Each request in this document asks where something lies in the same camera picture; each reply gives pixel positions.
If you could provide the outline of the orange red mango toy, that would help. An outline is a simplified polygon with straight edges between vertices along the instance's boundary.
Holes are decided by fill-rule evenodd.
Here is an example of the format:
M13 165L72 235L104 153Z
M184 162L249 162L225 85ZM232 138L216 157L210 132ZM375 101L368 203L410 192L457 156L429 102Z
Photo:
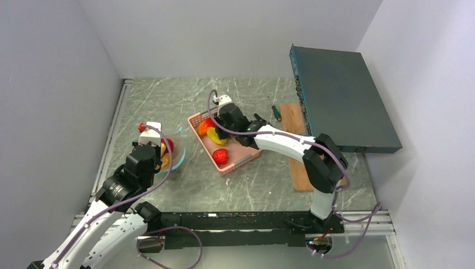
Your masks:
M203 120L197 127L197 133L199 136L203 137L207 134L209 128L214 128L216 125L211 118L206 118Z

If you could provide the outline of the yellow bumpy fruit toy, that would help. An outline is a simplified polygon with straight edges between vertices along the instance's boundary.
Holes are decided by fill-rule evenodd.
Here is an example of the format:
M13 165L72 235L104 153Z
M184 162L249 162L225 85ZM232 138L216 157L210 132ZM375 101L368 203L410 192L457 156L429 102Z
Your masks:
M167 152L166 145L162 142L160 146L160 156L163 156Z

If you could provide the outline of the red pomegranate toy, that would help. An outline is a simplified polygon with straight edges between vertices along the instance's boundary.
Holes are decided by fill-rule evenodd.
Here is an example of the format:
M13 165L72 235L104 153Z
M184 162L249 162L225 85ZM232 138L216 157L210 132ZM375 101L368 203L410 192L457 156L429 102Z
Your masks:
M167 138L167 139L162 138L162 139L161 139L161 143L163 142L163 143L166 145L165 141L167 141L168 144L169 144L169 146L170 146L169 148L166 147L166 148L167 148L167 152L169 152L169 149L170 149L171 151L174 151L174 143L173 143L173 141L172 141L171 139L169 139L169 138Z

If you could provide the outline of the clear zip top bag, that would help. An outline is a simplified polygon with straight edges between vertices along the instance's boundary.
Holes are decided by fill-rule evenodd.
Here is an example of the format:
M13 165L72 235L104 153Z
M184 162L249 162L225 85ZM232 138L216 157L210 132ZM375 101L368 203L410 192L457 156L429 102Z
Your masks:
M156 175L165 174L169 170L176 170L183 163L186 156L186 146L183 141L182 134L183 129L180 127L175 133L165 135L165 137L174 144L173 150L169 154L172 159L173 166L162 166L162 168L158 173L156 173Z

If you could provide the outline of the red cracked fruit toy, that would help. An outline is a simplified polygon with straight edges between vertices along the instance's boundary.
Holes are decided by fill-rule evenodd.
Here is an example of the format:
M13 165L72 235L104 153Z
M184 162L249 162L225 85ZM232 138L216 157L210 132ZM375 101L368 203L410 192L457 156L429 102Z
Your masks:
M229 153L226 149L217 149L212 153L212 159L217 165L226 165L229 162Z

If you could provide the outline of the yellow starfruit toy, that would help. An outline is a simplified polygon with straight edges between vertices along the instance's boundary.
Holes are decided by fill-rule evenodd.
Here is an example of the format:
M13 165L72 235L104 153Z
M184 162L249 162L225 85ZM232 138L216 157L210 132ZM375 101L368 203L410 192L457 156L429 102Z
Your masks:
M218 133L216 132L216 128L215 127L209 127L207 129L207 132L206 132L208 138L215 144L219 145L219 146L223 146L226 142L227 142L227 139L226 138L223 138L223 139L220 139L219 136L218 136Z

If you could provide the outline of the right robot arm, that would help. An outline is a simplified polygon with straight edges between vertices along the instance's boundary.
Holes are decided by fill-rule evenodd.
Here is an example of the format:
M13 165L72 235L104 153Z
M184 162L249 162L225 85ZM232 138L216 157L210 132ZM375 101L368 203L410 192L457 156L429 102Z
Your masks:
M249 121L232 101L215 101L220 137L233 136L239 144L257 150L269 150L290 157L305 167L314 188L309 226L316 233L330 226L336 193L347 175L347 160L333 140L324 133L318 137L300 136L279 130L260 116Z

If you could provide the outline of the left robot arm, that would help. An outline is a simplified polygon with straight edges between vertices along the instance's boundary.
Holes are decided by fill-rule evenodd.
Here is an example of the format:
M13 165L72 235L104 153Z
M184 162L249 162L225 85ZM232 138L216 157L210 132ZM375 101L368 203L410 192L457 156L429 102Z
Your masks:
M124 242L143 233L156 234L161 213L147 202L140 203L113 231L108 229L153 185L160 170L161 149L152 142L135 143L125 163L104 181L65 241L46 259L31 262L29 268L101 268Z

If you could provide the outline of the pink plastic basket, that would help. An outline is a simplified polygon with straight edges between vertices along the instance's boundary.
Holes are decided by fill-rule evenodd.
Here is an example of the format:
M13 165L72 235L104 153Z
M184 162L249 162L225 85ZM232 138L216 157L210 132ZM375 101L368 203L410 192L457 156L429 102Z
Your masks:
M208 158L211 160L212 164L215 166L216 170L220 175L225 175L230 173L233 170L245 165L246 163L256 159L261 150L256 150L251 147L244 147L239 144L234 138L230 138L223 146L212 142L207 136L199 136L197 128L199 124L208 118L208 114L195 113L188 117L188 123L194 132L194 135L199 141L199 144L204 148L204 151L207 153ZM228 162L226 164L218 164L212 158L212 154L219 149L226 149L228 153Z

